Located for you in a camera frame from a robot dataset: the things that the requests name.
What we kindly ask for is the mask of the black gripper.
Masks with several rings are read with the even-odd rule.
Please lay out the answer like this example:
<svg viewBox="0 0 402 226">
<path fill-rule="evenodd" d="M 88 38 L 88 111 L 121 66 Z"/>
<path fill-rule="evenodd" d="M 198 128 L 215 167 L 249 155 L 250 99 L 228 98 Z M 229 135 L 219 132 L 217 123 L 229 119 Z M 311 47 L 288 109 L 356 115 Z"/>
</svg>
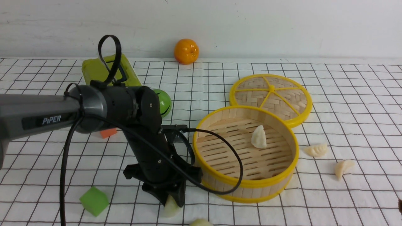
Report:
<svg viewBox="0 0 402 226">
<path fill-rule="evenodd" d="M 168 143 L 162 128 L 155 133 L 143 126 L 134 126 L 124 135 L 137 159 L 128 165 L 125 176 L 136 178 L 151 188 L 150 194 L 163 206 L 170 195 L 178 207 L 185 204 L 186 181 L 201 182 L 200 167 L 195 166 L 195 154 L 189 142 L 184 142 L 190 162 L 176 151 L 175 143 Z"/>
</svg>

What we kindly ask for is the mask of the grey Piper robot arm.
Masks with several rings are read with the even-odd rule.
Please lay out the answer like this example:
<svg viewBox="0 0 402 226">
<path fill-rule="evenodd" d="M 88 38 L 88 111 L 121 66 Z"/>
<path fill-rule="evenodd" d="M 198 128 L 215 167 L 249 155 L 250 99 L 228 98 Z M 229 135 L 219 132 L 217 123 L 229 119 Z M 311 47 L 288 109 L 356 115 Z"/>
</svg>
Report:
<svg viewBox="0 0 402 226">
<path fill-rule="evenodd" d="M 186 125 L 162 125 L 158 95 L 146 86 L 77 85 L 64 95 L 1 94 L 1 163 L 10 141 L 70 126 L 89 134 L 123 131 L 136 164 L 124 176 L 143 182 L 143 191 L 163 205 L 185 204 L 186 182 L 200 183 L 201 169 L 183 132 Z"/>
</svg>

